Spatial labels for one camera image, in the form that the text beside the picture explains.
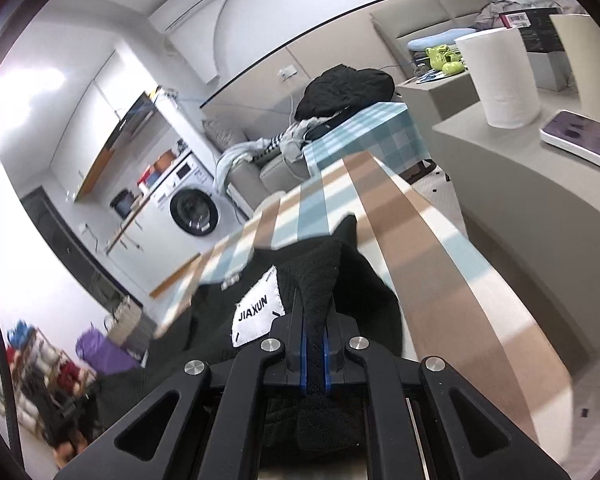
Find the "white front-load washing machine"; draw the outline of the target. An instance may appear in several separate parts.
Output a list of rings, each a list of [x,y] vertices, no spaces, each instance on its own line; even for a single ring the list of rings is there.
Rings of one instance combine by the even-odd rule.
[[[152,224],[178,254],[203,254],[238,231],[233,203],[215,192],[212,175],[188,151],[152,193]]]

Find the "white cabinet with wood counter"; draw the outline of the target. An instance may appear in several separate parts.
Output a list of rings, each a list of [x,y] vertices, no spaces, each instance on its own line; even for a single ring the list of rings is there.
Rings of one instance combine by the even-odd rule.
[[[110,252],[114,249],[114,246],[117,244],[122,244],[122,238],[125,236],[126,232],[129,231],[129,228],[134,224],[137,216],[145,209],[145,207],[151,202],[154,197],[157,197],[158,188],[167,177],[172,174],[175,170],[176,166],[184,159],[186,159],[187,155],[192,154],[191,151],[185,151],[177,158],[174,158],[169,166],[164,168],[163,172],[158,172],[154,167],[151,167],[151,173],[148,174],[147,180],[150,181],[151,186],[144,186],[143,193],[140,193],[139,196],[136,196],[132,201],[130,206],[129,214],[123,218],[114,231],[114,235],[110,237],[106,244],[102,244],[99,238],[96,236],[95,232],[92,228],[86,223],[82,222],[78,225],[78,230],[81,235],[86,233],[90,234],[90,237],[95,242],[95,252],[98,254],[109,255]]]

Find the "light blue plaid folded blanket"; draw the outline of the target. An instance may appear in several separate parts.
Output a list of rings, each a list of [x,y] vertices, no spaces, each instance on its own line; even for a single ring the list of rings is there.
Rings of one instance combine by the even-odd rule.
[[[367,107],[302,150],[311,177],[344,156],[365,151],[395,174],[430,159],[425,141],[402,102]]]

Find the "dark pot on counter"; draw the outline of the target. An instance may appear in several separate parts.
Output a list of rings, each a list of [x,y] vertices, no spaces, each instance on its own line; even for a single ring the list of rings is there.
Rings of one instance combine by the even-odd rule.
[[[121,190],[112,200],[109,207],[124,220],[132,211],[136,196],[127,188]]]

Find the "white wall power socket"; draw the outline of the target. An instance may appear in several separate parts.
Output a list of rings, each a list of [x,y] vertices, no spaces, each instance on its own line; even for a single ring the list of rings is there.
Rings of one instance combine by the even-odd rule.
[[[293,65],[288,65],[278,71],[278,76],[282,81],[286,81],[298,74],[298,70]]]

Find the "purple bag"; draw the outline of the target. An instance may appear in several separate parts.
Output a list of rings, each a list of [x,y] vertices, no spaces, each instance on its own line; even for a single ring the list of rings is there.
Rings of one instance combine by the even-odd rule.
[[[140,366],[97,328],[91,327],[76,340],[76,355],[99,375],[113,375]]]

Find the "grey crumpled bedding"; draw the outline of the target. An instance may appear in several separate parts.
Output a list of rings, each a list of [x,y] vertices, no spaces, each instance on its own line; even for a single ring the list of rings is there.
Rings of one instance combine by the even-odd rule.
[[[535,0],[526,3],[509,0],[492,0],[480,10],[471,27],[475,30],[504,27],[501,19],[502,13],[539,8],[558,9],[562,14],[584,13],[584,7],[577,0]]]

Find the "woven two-tone laundry basket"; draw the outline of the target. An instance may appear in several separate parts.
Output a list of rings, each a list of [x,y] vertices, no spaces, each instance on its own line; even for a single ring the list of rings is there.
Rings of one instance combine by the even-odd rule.
[[[143,334],[142,309],[130,297],[124,297],[105,318],[106,337],[117,347],[139,360],[146,350],[146,337]]]

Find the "smartphone in white case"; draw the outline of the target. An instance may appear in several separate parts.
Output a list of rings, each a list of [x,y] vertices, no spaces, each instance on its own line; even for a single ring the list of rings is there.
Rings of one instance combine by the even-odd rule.
[[[600,122],[571,110],[558,110],[540,127],[541,140],[600,167]]]

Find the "black knitted sweater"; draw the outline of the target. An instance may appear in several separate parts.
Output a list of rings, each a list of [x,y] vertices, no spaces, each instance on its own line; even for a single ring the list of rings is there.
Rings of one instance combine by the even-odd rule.
[[[259,249],[235,284],[201,287],[148,367],[105,380],[91,479],[252,479],[260,463],[323,463],[366,443],[366,402],[346,356],[364,336],[399,354],[398,300],[356,247],[358,222]],[[300,308],[306,388],[300,388]],[[324,391],[328,329],[332,388]]]

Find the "wooden shoe rack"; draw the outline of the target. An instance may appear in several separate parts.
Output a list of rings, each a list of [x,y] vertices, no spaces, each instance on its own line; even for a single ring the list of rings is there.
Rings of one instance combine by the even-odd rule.
[[[7,332],[5,352],[19,425],[52,448],[79,448],[82,396],[95,373],[23,321]]]

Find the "white paper towel roll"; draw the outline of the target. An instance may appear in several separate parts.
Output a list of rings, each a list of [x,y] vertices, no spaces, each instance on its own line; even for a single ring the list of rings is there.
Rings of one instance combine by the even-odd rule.
[[[491,127],[517,129],[538,117],[538,88],[518,29],[474,32],[457,38],[456,45]]]

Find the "white grey clothes pile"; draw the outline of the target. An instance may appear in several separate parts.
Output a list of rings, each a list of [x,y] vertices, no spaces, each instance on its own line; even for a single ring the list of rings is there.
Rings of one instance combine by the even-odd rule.
[[[306,137],[315,128],[321,127],[332,117],[312,117],[295,122],[284,132],[272,138],[260,138],[254,141],[237,143],[228,148],[215,167],[214,189],[220,194],[226,193],[230,170],[241,160],[262,162],[268,155],[282,155],[285,162],[296,162],[302,155],[302,146],[308,142]]]

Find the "white air conditioner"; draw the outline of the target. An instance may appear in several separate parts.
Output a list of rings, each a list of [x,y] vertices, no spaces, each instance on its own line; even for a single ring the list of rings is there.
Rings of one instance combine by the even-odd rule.
[[[162,34],[170,34],[182,26],[212,0],[166,0],[149,17],[150,24]]]

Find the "grey sofa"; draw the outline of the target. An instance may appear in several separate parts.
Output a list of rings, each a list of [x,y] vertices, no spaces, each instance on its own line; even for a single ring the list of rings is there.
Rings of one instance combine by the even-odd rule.
[[[204,119],[202,126],[208,140],[221,152],[220,157],[237,143],[254,141],[248,138],[243,128],[229,119]],[[306,137],[306,144],[310,143],[309,136],[314,130]],[[226,193],[218,194],[227,195],[233,190],[251,209],[256,209],[268,196],[289,192],[308,180],[309,176],[303,152],[296,162],[285,162],[282,155],[268,155],[262,162],[241,160],[230,170]]]

